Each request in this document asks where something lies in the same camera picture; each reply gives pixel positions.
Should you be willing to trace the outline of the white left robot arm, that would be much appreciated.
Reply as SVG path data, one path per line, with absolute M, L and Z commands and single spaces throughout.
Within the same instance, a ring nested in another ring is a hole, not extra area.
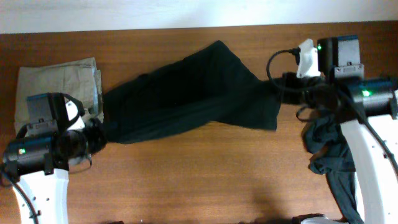
M 91 161 L 107 139 L 97 118 L 83 121 L 83 103 L 66 93 L 26 99 L 29 122 L 2 155 L 22 223 L 68 223 L 70 166 Z

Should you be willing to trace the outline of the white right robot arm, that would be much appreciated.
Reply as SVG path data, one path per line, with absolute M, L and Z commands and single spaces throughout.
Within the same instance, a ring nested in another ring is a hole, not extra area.
M 397 222 L 397 80 L 367 79 L 355 35 L 289 49 L 298 69 L 278 88 L 312 109 L 304 141 L 309 168 L 326 181 L 343 223 Z

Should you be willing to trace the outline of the black shorts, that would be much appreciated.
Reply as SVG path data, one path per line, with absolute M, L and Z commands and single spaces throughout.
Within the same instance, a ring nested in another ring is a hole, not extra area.
M 107 92 L 109 142 L 132 144 L 181 134 L 217 121 L 274 131 L 279 93 L 216 41 L 183 60 Z

